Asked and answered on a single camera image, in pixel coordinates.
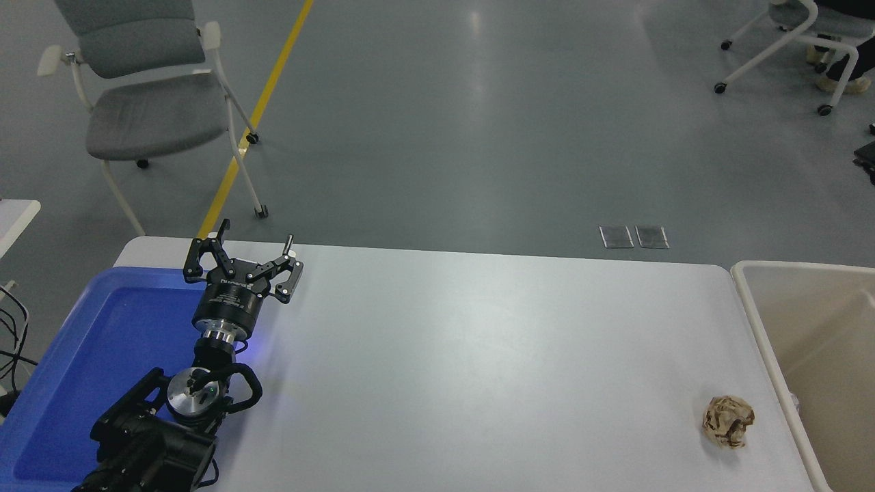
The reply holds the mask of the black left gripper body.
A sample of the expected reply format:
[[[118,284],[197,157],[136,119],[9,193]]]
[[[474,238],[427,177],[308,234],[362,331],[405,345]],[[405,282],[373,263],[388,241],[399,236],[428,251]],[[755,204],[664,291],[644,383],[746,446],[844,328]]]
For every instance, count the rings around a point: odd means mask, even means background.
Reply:
[[[216,325],[231,325],[237,338],[250,338],[269,289],[264,278],[247,280],[247,274],[258,267],[259,264],[233,264],[232,277],[227,277],[219,266],[210,270],[193,315],[193,326],[203,333]]]

